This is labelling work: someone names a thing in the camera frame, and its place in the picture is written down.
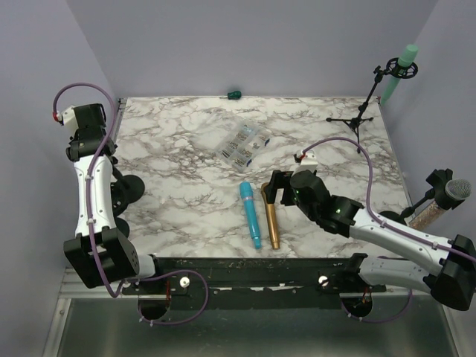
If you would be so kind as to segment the black blue-microphone desk stand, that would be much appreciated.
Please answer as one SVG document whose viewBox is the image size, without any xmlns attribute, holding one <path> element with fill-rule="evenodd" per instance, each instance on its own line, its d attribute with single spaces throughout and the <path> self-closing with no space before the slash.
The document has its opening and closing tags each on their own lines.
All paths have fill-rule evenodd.
<svg viewBox="0 0 476 357">
<path fill-rule="evenodd" d="M 112 157 L 112 196 L 116 202 L 132 204 L 137 202 L 145 192 L 144 181 L 136 175 L 123 175 L 116 167 L 118 160 Z"/>
</svg>

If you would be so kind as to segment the silver mesh head microphone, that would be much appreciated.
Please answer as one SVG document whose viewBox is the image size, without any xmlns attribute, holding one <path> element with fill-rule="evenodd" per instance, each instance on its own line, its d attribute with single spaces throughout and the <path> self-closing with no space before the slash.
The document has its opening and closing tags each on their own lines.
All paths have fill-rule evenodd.
<svg viewBox="0 0 476 357">
<path fill-rule="evenodd" d="M 409 222 L 410 228 L 422 231 L 472 194 L 472 184 L 462 178 L 435 182 L 431 186 L 434 191 L 430 198 L 431 203 Z"/>
</svg>

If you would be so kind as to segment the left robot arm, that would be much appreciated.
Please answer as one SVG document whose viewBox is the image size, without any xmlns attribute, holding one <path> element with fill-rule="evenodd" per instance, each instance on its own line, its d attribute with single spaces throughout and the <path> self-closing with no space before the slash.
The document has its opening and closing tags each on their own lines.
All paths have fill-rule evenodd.
<svg viewBox="0 0 476 357">
<path fill-rule="evenodd" d="M 135 278 L 146 292 L 160 292 L 164 274 L 150 255 L 138 254 L 129 241 L 129 225 L 120 217 L 143 196 L 145 185 L 138 176 L 124 176 L 117 169 L 103 106 L 70 106 L 62 119 L 72 133 L 66 155 L 74 165 L 79 196 L 74 238 L 63 245 L 67 260 L 90 289 Z"/>
</svg>

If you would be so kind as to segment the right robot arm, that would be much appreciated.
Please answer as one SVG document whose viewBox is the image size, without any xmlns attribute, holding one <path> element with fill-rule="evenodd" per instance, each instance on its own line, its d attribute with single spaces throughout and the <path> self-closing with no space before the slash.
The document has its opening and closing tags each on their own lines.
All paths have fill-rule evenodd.
<svg viewBox="0 0 476 357">
<path fill-rule="evenodd" d="M 475 246 L 469 238 L 438 237 L 388 220 L 355 200 L 330 194 L 309 170 L 275 170 L 262 190 L 270 205 L 282 190 L 283 205 L 297 206 L 330 234 L 369 242 L 401 256 L 390 268 L 385 268 L 381 259 L 364 257 L 359 266 L 345 269 L 342 282 L 350 291 L 357 292 L 367 284 L 388 284 L 427 292 L 437 302 L 459 311 L 471 306 Z"/>
</svg>

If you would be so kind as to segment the blue microphone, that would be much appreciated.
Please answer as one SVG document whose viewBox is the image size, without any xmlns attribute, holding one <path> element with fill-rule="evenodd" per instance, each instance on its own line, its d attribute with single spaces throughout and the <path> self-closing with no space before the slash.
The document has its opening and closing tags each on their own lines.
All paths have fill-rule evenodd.
<svg viewBox="0 0 476 357">
<path fill-rule="evenodd" d="M 254 206 L 253 190 L 249 182 L 244 181 L 239 185 L 239 194 L 244 205 L 245 217 L 254 247 L 261 249 L 261 233 Z"/>
</svg>

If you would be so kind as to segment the black shock mount desk stand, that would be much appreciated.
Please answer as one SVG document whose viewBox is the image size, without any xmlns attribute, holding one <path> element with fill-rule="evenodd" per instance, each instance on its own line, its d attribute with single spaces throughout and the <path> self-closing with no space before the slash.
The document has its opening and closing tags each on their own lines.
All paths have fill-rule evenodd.
<svg viewBox="0 0 476 357">
<path fill-rule="evenodd" d="M 111 197 L 112 212 L 116 227 L 126 238 L 128 238 L 130 234 L 129 224 L 125 219 L 120 218 L 120 215 L 127 209 L 129 201 L 121 185 L 117 182 L 111 183 Z"/>
</svg>

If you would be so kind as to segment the black stand holding silver microphone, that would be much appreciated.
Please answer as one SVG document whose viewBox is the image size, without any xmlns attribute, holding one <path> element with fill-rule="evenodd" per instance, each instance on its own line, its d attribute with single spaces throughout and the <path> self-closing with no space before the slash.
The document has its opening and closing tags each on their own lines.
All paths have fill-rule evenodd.
<svg viewBox="0 0 476 357">
<path fill-rule="evenodd" d="M 391 210 L 381 211 L 379 214 L 385 218 L 391 219 L 394 222 L 406 225 L 405 219 L 414 214 L 415 210 L 419 208 L 423 203 L 438 198 L 448 204 L 451 199 L 445 192 L 445 187 L 448 182 L 453 179 L 453 171 L 451 169 L 434 170 L 426 179 L 431 185 L 431 189 L 426 191 L 424 196 L 415 204 L 404 209 L 401 213 L 396 213 Z"/>
</svg>

